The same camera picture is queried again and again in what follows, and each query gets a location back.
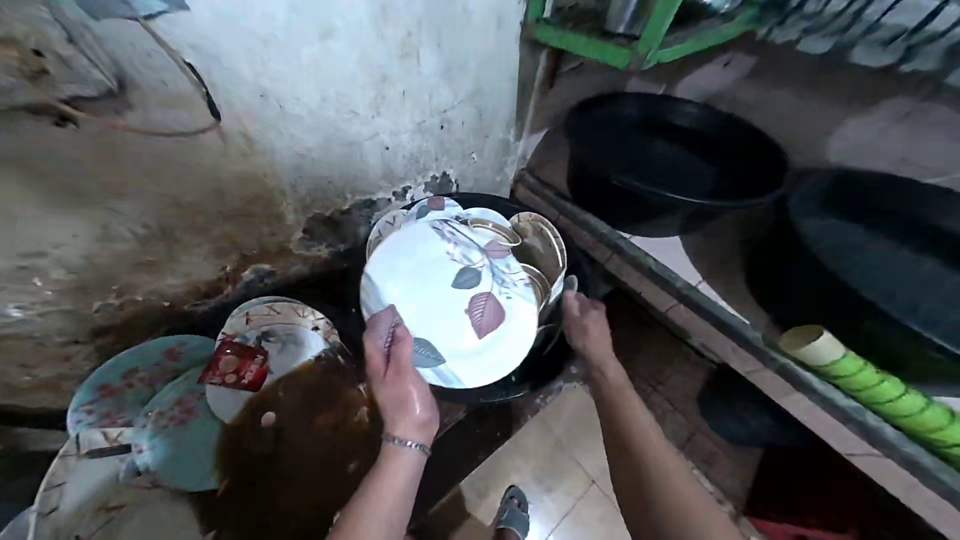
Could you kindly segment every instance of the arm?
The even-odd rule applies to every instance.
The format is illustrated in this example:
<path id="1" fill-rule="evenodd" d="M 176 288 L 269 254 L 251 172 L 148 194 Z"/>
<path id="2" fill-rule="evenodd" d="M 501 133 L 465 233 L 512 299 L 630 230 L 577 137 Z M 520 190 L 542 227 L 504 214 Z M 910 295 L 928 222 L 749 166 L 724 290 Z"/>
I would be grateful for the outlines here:
<path id="1" fill-rule="evenodd" d="M 742 540 L 634 390 L 613 353 L 604 305 L 565 292 L 564 331 L 589 367 L 613 492 L 631 536 Z"/>
<path id="2" fill-rule="evenodd" d="M 390 306 L 364 332 L 367 378 L 384 431 L 429 446 L 440 424 L 437 402 L 413 366 L 413 336 Z M 360 482 L 328 540 L 400 540 L 407 531 L 426 455 L 388 443 Z"/>

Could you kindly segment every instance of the bracelet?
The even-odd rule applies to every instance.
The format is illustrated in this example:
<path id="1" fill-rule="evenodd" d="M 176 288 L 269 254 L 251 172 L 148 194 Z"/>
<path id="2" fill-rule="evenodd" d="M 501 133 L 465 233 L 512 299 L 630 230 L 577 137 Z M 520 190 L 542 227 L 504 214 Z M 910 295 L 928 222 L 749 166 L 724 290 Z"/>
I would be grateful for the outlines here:
<path id="1" fill-rule="evenodd" d="M 425 444 L 419 443 L 417 441 L 412 441 L 410 439 L 400 438 L 400 437 L 397 437 L 396 435 L 393 435 L 387 432 L 384 432 L 383 436 L 381 436 L 380 438 L 383 439 L 383 442 L 387 444 L 392 444 L 394 446 L 399 446 L 401 448 L 411 448 L 413 450 L 423 453 L 427 457 L 430 457 L 430 447 L 426 446 Z"/>

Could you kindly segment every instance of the hand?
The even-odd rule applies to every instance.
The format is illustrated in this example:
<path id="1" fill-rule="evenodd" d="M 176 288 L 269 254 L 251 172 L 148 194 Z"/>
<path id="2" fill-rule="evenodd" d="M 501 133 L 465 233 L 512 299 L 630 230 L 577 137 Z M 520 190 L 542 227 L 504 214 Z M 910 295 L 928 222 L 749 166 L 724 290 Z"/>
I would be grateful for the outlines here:
<path id="1" fill-rule="evenodd" d="M 564 334 L 566 342 L 591 368 L 616 362 L 607 307 L 583 293 L 564 292 Z"/>
<path id="2" fill-rule="evenodd" d="M 414 337 L 388 306 L 367 321 L 363 334 L 367 379 L 390 434 L 429 446 L 440 427 L 437 400 L 414 368 Z"/>

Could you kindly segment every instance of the white wall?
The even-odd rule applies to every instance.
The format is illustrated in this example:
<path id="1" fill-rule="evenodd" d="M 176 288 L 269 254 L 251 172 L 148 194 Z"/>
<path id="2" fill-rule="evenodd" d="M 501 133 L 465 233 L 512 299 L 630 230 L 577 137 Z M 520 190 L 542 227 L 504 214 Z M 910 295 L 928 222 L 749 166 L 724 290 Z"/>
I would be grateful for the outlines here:
<path id="1" fill-rule="evenodd" d="M 221 134 L 0 113 L 0 404 L 64 405 L 102 361 L 91 329 L 209 296 L 245 265 L 282 273 L 342 247 L 296 241 L 311 215 L 382 211 L 444 172 L 462 191 L 509 187 L 522 2 L 190 5 L 155 24 L 203 73 Z M 131 123 L 205 122 L 135 23 L 94 29 Z"/>

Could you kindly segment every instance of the green metal frame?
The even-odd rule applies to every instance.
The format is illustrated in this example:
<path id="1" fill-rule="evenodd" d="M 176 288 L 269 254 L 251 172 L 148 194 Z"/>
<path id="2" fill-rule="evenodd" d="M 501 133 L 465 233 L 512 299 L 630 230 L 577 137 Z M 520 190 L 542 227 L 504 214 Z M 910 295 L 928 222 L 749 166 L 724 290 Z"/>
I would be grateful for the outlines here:
<path id="1" fill-rule="evenodd" d="M 674 61 L 702 51 L 756 28 L 756 9 L 744 8 L 729 22 L 684 33 L 682 37 L 667 38 L 667 31 L 682 1 L 657 0 L 642 34 L 632 44 L 617 43 L 610 38 L 552 24 L 543 17 L 546 0 L 530 0 L 524 32 L 544 45 L 619 69 L 645 69 L 657 63 Z"/>

